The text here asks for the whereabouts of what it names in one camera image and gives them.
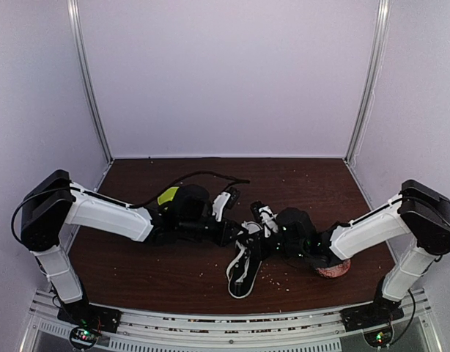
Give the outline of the white shoelace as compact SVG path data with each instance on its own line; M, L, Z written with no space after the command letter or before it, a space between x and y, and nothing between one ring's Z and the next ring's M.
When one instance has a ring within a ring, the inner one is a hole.
M244 221L241 224L241 227L242 229L239 230L237 239L235 239L236 256L226 268L226 277L228 280L232 279L235 269L240 270L241 266L247 266L248 255L246 252L248 251L248 247L245 244L246 236L259 232L262 229L262 227L254 221Z

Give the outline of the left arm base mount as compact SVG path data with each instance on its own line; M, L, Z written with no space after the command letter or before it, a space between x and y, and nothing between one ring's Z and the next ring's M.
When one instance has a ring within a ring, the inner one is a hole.
M118 309L89 305L84 315L60 308L57 318L74 325L70 329L68 340L76 350L85 351L93 348L103 333L116 333L121 315Z

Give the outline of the right aluminium frame post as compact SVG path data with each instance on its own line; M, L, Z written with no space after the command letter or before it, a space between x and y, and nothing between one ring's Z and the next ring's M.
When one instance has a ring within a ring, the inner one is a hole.
M348 165L353 165L355 163L358 148L363 138L364 129L369 118L369 111L374 99L375 84L386 46L390 10L391 1L379 0L369 66L366 73L361 102L359 104L358 113L355 119L353 133L345 156L345 161Z

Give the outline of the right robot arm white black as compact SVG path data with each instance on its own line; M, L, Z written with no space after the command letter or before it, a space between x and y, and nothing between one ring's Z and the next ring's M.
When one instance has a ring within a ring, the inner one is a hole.
M369 321L379 324L431 264L450 252L450 199L415 180L406 180L400 192L379 208L322 232L307 212L297 208L273 214L255 202L252 211L255 221L244 225L248 237L237 241L241 257L235 267L242 272L229 280L229 292L236 298L251 292L262 262L276 252L302 259L320 276L335 279L348 272L355 254L412 235L413 243L380 280L374 302L366 308Z

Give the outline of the aluminium front rail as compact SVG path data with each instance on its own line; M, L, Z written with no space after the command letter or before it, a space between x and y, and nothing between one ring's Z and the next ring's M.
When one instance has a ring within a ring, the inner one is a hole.
M387 351L444 351L423 290L403 299ZM186 315L122 309L116 333L91 351L376 351L346 332L341 307L255 315Z

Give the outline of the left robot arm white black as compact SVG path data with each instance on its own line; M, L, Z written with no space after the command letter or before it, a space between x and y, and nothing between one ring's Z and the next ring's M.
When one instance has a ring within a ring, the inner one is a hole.
M229 181L215 199L202 186L175 181L154 199L134 205L90 191L59 169L15 209L14 214L21 216L21 229L12 234L35 256L60 302L67 305L68 315L88 326L96 311L60 244L63 226L90 227L155 246L179 239L206 239L225 246L240 228L224 216L240 196L235 188L239 180Z

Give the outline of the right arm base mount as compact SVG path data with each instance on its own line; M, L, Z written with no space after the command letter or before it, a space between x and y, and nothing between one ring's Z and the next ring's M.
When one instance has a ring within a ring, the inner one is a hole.
M346 332L362 330L365 342L373 348L385 348L394 341L395 320L405 315L402 309L381 309L373 303L343 309L340 312Z

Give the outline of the black white canvas sneaker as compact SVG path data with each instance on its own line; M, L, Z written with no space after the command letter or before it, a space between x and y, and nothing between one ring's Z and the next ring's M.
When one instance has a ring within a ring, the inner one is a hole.
M235 269L232 279L228 280L229 294L235 299L243 299L251 294L259 268L262 264L262 261L251 258L251 252L249 250L246 254L248 255L247 266L241 266L240 270Z

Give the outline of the green plastic bowl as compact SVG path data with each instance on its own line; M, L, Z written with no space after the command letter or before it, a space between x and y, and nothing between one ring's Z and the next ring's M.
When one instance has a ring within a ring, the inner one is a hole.
M161 206L169 205L173 201L173 199L174 199L177 191L179 190L179 188L180 188L179 186L172 186L172 187L167 188L165 191L163 191L157 197L157 204L158 204L158 206L161 207Z

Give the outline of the aluminium frame post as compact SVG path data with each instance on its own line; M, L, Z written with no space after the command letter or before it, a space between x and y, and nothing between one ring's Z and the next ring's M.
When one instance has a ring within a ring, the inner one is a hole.
M92 83L92 77L89 71L89 63L84 45L78 1L68 0L67 10L75 44L75 51L78 57L78 65L81 72L83 91L88 105L89 114L94 125L96 137L100 143L101 150L103 151L103 156L106 162L110 164L114 161L114 158L108 145L108 139L100 117L100 112L95 97L94 86Z
M369 111L374 99L375 84L386 46L390 10L391 1L379 0L369 66L366 73L361 102L359 104L358 113L355 119L353 133L345 156L345 161L348 165L353 165L355 163L358 148L363 138L364 129L369 118Z

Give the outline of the left aluminium frame post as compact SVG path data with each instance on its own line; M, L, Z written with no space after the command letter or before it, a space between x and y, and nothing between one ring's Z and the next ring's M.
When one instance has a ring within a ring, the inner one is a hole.
M81 72L83 91L88 105L89 114L94 125L96 137L100 143L101 150L103 151L103 156L106 162L110 164L114 161L114 158L108 145L108 139L100 117L100 112L95 97L94 86L92 83L92 77L89 71L89 63L84 45L78 1L68 0L67 10L75 44L75 51L78 57L78 65Z

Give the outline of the red white patterned bowl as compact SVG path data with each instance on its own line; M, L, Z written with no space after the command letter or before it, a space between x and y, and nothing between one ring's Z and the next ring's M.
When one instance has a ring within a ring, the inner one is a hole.
M316 268L315 271L323 278L335 279L344 276L351 267L351 259L346 259L342 263L328 267L328 268Z

